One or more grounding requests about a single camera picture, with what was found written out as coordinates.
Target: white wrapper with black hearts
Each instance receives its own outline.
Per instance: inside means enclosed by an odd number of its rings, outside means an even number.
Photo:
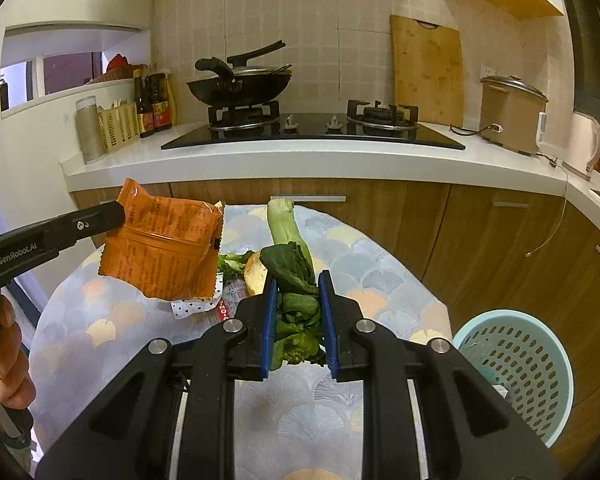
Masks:
[[[216,288],[214,289],[214,296],[210,300],[196,298],[195,300],[171,301],[171,308],[176,319],[185,319],[191,314],[213,310],[220,298],[222,298],[222,273],[216,274]]]

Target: power cord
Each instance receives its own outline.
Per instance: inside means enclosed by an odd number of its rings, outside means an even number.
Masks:
[[[489,126],[485,126],[481,130],[471,130],[469,128],[460,128],[459,126],[453,126],[453,125],[449,126],[449,130],[452,133],[459,135],[459,136],[472,137],[474,135],[480,135],[482,132],[486,132],[487,130],[493,130],[497,134],[501,134],[503,131],[503,128],[499,124],[493,123],[493,124],[489,124]]]
[[[549,164],[551,165],[552,168],[556,168],[558,166],[558,158],[557,157],[551,158],[549,156],[546,156],[544,153],[540,153],[539,155],[544,156],[544,158],[549,161]],[[564,188],[564,203],[562,204],[562,212],[560,213],[560,220],[558,220],[558,225],[555,227],[554,232],[551,233],[551,236],[549,236],[547,238],[547,240],[545,240],[539,247],[537,247],[533,251],[529,251],[527,254],[525,254],[525,258],[528,258],[532,254],[537,253],[540,249],[542,249],[545,245],[547,245],[554,238],[555,234],[558,232],[560,225],[562,225],[562,220],[564,219],[564,211],[565,211],[565,209],[567,209],[567,191],[569,190],[569,173],[567,173],[567,170],[565,170],[562,166],[560,166],[560,169],[564,171],[564,176],[567,179],[567,185]]]

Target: orange plastic wrapper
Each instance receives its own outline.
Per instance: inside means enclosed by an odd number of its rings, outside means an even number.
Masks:
[[[211,298],[222,207],[151,196],[130,178],[118,202],[125,208],[125,223],[107,233],[98,273],[124,280],[148,298]]]

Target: human hand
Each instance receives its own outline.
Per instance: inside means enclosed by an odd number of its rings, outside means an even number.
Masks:
[[[22,332],[7,298],[0,296],[0,403],[23,410],[36,398],[29,359],[20,349]]]

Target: metal bolt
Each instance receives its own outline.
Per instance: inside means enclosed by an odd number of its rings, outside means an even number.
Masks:
[[[222,324],[222,328],[224,328],[224,331],[228,332],[230,334],[235,334],[236,332],[240,332],[240,330],[242,330],[243,326],[244,325],[242,324],[242,322],[239,319],[235,319],[235,317],[233,319],[227,319]]]
[[[154,339],[149,343],[149,352],[154,355],[164,354],[169,344],[164,339]]]
[[[438,354],[446,354],[451,350],[449,341],[442,339],[441,337],[429,341],[429,346],[431,346],[431,349]]]
[[[376,324],[370,319],[361,319],[359,322],[356,323],[356,329],[359,332],[369,334],[376,329]]]

